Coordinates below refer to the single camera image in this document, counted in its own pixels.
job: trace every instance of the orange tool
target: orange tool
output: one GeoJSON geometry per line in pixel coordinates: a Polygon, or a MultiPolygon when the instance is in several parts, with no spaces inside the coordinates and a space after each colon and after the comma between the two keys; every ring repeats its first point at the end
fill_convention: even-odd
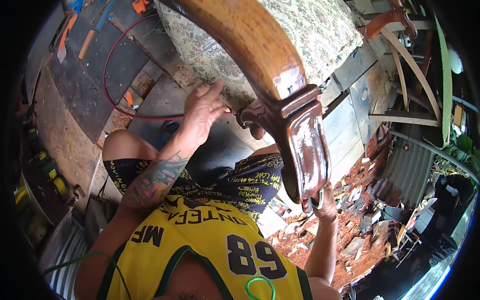
{"type": "Polygon", "coordinates": [[[138,15],[141,15],[143,12],[147,11],[148,4],[150,4],[150,2],[147,0],[134,0],[132,3],[133,9],[135,9],[138,15]]]}

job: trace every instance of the corrugated metal sheet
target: corrugated metal sheet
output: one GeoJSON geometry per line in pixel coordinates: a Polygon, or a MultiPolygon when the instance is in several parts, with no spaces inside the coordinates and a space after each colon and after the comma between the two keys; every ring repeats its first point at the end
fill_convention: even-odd
{"type": "MultiPolygon", "coordinates": [[[[409,124],[402,132],[418,138],[420,127],[409,124]]],[[[417,207],[423,198],[433,155],[432,151],[399,138],[382,174],[377,197],[391,206],[397,206],[401,201],[410,208],[417,207]]]]}
{"type": "MultiPolygon", "coordinates": [[[[72,222],[71,234],[62,250],[57,256],[56,264],[62,264],[85,253],[87,245],[84,238],[84,230],[72,222]]],[[[71,264],[62,269],[53,271],[50,287],[54,292],[64,297],[66,300],[73,300],[73,285],[77,275],[78,264],[71,264]]]]}

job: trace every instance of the dirt ground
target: dirt ground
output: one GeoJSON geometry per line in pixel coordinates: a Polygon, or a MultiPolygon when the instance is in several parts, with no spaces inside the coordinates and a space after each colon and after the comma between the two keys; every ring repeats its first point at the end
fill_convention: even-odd
{"type": "MultiPolygon", "coordinates": [[[[374,135],[366,147],[366,156],[370,158],[370,161],[362,163],[362,158],[360,158],[350,169],[350,172],[335,186],[335,188],[342,187],[342,182],[344,185],[349,185],[347,190],[337,192],[335,195],[344,192],[350,194],[355,188],[362,186],[360,196],[365,204],[364,208],[360,211],[339,211],[339,229],[336,243],[337,261],[332,282],[332,287],[335,289],[339,289],[349,282],[356,282],[365,277],[385,256],[386,235],[380,235],[373,241],[372,232],[367,231],[362,234],[359,225],[362,219],[362,212],[367,209],[367,206],[372,201],[370,195],[366,192],[367,186],[381,176],[387,163],[388,146],[393,136],[387,135],[386,139],[387,140],[381,143],[381,145],[377,145],[377,138],[376,135],[374,135]],[[373,163],[373,168],[369,170],[370,165],[373,163]],[[347,247],[354,237],[362,237],[365,239],[365,244],[361,248],[358,260],[355,260],[356,254],[350,256],[340,255],[342,250],[347,247]],[[352,267],[350,271],[347,271],[345,268],[346,265],[352,267]]],[[[302,217],[302,215],[299,217],[289,217],[286,218],[285,221],[290,224],[299,221],[302,217]]],[[[286,234],[283,230],[280,230],[272,235],[269,241],[278,252],[290,259],[295,265],[304,268],[310,254],[311,246],[313,245],[312,242],[315,239],[315,236],[307,231],[307,229],[310,228],[310,231],[316,232],[318,222],[318,218],[311,219],[301,226],[301,228],[297,227],[296,231],[291,234],[286,234]],[[297,246],[300,243],[309,247],[309,249],[297,246]]]]}

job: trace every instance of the floral upholstery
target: floral upholstery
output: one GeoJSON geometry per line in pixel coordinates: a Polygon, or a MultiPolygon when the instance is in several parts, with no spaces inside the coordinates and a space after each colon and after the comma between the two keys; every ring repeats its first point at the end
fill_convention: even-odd
{"type": "MultiPolygon", "coordinates": [[[[307,80],[320,85],[362,44],[343,0],[259,0],[288,35],[302,59],[307,80]]],[[[247,106],[255,93],[228,53],[187,18],[155,0],[165,31],[183,61],[207,84],[225,80],[233,109],[247,106]]]]}

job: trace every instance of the red hose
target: red hose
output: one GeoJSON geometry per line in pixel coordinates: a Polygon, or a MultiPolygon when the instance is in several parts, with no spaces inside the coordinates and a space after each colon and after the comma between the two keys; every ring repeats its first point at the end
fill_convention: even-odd
{"type": "MultiPolygon", "coordinates": [[[[136,115],[132,115],[124,110],[122,110],[121,108],[119,108],[115,102],[113,102],[113,100],[110,98],[110,95],[108,94],[108,91],[107,91],[107,85],[105,83],[105,75],[107,73],[107,64],[108,64],[108,61],[110,60],[110,55],[112,55],[112,52],[113,52],[113,49],[115,49],[115,47],[117,46],[117,44],[120,42],[120,39],[127,33],[130,31],[130,29],[132,27],[134,27],[135,25],[137,25],[138,23],[140,23],[141,21],[143,20],[146,20],[148,18],[151,18],[151,17],[155,17],[155,16],[158,16],[158,13],[154,13],[154,14],[151,14],[151,15],[148,15],[140,20],[138,20],[137,22],[133,23],[130,27],[127,28],[127,30],[125,30],[121,35],[120,37],[117,39],[117,41],[115,42],[115,44],[113,44],[113,47],[112,49],[110,50],[110,53],[108,54],[107,56],[107,60],[105,61],[105,66],[103,67],[103,92],[105,94],[105,97],[107,97],[108,101],[110,102],[110,104],[113,106],[113,108],[117,111],[119,111],[122,115],[126,115],[126,116],[130,116],[132,118],[137,118],[137,119],[142,119],[142,120],[155,120],[155,121],[166,121],[166,120],[177,120],[177,119],[181,119],[183,118],[183,115],[176,115],[176,116],[167,116],[167,117],[142,117],[142,116],[136,116],[136,115]]],[[[231,116],[233,115],[232,113],[223,113],[222,116],[231,116]]]]}

